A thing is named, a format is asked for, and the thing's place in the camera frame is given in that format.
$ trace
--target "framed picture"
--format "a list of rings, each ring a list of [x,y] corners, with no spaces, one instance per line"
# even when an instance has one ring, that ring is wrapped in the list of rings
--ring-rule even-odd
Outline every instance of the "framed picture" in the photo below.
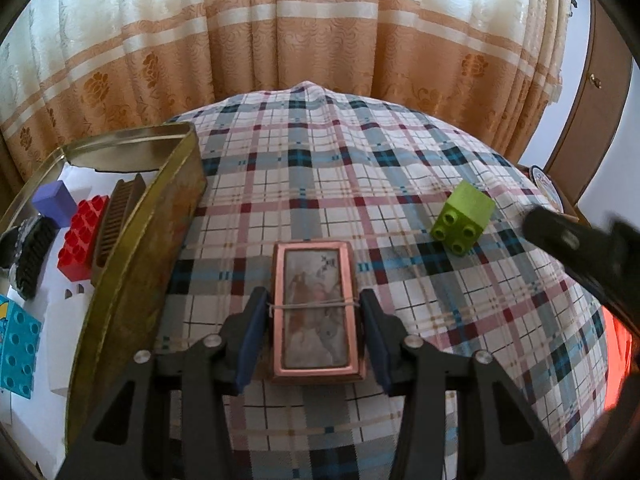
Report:
[[[275,379],[335,382],[363,377],[348,243],[277,244],[273,290]]]

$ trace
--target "curtain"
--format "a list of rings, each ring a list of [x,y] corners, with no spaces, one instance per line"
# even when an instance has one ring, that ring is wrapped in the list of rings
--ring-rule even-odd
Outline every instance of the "curtain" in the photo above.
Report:
[[[517,160],[569,0],[32,0],[0,45],[27,178],[57,145],[303,80],[434,115]]]

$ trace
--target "red lego block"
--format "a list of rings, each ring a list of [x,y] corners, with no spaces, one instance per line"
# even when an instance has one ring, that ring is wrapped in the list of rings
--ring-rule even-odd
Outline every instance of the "red lego block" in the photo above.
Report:
[[[95,239],[108,203],[107,195],[81,200],[78,211],[71,217],[65,245],[58,253],[58,269],[70,282],[91,278]]]

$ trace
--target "wooden door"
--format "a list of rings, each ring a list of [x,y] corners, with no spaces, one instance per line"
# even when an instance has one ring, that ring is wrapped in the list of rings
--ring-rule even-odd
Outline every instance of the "wooden door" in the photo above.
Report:
[[[631,67],[632,56],[625,41],[600,4],[591,0],[590,47],[582,81],[545,166],[545,173],[572,205],[590,183],[618,129]]]

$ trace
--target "green lego block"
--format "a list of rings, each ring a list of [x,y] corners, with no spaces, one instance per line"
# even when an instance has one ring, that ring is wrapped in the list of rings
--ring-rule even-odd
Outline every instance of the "green lego block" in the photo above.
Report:
[[[463,180],[453,190],[431,228],[431,236],[443,242],[454,254],[471,250],[495,209],[495,202]]]

